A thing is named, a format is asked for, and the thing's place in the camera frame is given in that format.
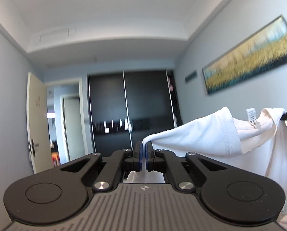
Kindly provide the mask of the white long sleeve shirt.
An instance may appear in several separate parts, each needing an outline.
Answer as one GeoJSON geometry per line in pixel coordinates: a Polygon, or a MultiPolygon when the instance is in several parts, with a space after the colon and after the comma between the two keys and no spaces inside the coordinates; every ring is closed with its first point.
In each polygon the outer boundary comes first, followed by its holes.
{"type": "Polygon", "coordinates": [[[184,157],[195,152],[246,171],[265,176],[287,189],[287,127],[283,108],[264,108],[254,121],[233,118],[227,107],[180,127],[149,135],[145,148],[184,157]]]}

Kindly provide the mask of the orange item in hallway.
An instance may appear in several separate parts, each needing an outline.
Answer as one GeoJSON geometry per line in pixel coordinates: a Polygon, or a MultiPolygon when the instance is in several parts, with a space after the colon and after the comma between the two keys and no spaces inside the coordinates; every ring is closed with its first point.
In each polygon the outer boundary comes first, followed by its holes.
{"type": "Polygon", "coordinates": [[[58,152],[52,152],[51,153],[51,158],[53,162],[53,166],[60,166],[60,160],[59,160],[59,153],[58,152]]]}

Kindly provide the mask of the cream room door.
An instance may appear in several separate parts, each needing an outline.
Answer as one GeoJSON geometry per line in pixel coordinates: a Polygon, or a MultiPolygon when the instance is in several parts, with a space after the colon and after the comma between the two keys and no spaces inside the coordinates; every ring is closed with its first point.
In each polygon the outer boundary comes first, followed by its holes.
{"type": "Polygon", "coordinates": [[[33,172],[53,167],[47,118],[47,86],[33,73],[27,82],[27,134],[33,172]]]}

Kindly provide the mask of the framed yellow field painting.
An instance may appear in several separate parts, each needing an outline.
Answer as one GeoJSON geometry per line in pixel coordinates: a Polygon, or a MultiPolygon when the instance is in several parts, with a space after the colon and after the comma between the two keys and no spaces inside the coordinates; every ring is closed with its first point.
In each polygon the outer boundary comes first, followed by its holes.
{"type": "Polygon", "coordinates": [[[287,22],[282,15],[202,69],[213,94],[287,64],[287,22]]]}

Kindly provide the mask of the black sliding wardrobe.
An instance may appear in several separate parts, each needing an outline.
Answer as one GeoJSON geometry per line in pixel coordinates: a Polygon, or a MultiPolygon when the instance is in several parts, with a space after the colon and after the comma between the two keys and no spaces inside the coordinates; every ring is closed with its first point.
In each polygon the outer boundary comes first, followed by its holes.
{"type": "Polygon", "coordinates": [[[92,143],[110,156],[183,121],[171,70],[88,76],[92,143]]]}

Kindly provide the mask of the ceiling air vent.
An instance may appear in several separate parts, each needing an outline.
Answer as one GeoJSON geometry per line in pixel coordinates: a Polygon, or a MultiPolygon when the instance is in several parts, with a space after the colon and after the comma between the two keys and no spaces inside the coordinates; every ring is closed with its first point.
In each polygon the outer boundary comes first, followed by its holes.
{"type": "Polygon", "coordinates": [[[76,34],[76,28],[62,28],[49,32],[44,32],[34,36],[33,44],[35,46],[39,44],[46,44],[50,42],[65,40],[74,37],[76,34]]]}

